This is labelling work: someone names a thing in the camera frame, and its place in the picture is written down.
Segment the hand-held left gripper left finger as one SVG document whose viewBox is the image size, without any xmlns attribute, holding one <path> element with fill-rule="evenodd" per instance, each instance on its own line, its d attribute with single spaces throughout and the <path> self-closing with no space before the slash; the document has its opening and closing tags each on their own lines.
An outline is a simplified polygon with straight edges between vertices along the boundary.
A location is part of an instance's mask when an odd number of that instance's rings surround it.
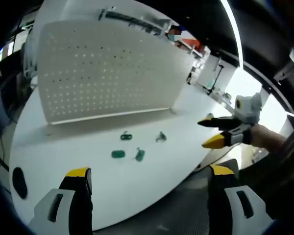
<svg viewBox="0 0 294 235">
<path fill-rule="evenodd" d="M 29 228 L 36 235 L 91 235 L 91 197 L 91 169 L 73 169 L 37 203 Z"/>
</svg>

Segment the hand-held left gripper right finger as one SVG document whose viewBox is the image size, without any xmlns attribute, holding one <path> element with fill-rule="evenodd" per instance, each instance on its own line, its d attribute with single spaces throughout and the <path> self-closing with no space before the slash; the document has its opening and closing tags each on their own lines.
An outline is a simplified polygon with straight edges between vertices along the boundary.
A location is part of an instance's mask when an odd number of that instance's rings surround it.
<svg viewBox="0 0 294 235">
<path fill-rule="evenodd" d="M 272 224 L 266 204 L 233 170 L 210 165 L 208 183 L 209 234 L 262 235 Z"/>
</svg>

